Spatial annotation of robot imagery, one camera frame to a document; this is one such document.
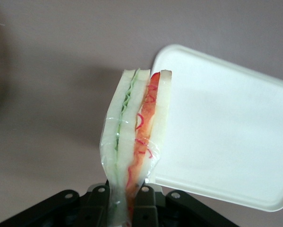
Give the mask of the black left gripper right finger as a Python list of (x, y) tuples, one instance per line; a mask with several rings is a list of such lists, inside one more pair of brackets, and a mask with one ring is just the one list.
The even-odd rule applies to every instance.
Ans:
[(155, 191), (150, 186), (142, 186), (135, 198), (132, 227), (158, 226)]

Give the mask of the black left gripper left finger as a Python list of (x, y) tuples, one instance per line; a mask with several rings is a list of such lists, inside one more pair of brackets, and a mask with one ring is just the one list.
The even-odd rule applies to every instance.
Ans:
[(109, 183), (91, 185), (86, 193), (84, 222), (86, 227), (106, 227), (110, 200)]

